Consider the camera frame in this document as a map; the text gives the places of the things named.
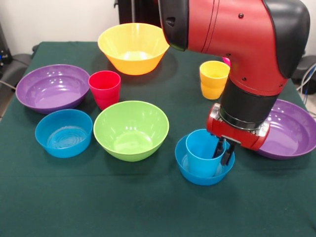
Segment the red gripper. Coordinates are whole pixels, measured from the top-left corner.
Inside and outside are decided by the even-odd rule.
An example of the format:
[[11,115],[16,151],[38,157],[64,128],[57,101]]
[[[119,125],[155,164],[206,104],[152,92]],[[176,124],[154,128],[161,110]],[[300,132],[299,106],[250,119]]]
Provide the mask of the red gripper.
[[[264,144],[269,132],[270,124],[265,121],[257,129],[244,130],[232,126],[228,122],[224,121],[220,116],[220,104],[215,103],[209,112],[206,130],[211,134],[219,137],[219,141],[216,145],[213,158],[220,157],[224,152],[225,139],[235,141],[242,147],[250,150],[259,150]],[[231,156],[235,149],[235,143],[230,143],[228,149],[225,150],[221,159],[222,165],[228,165]]]

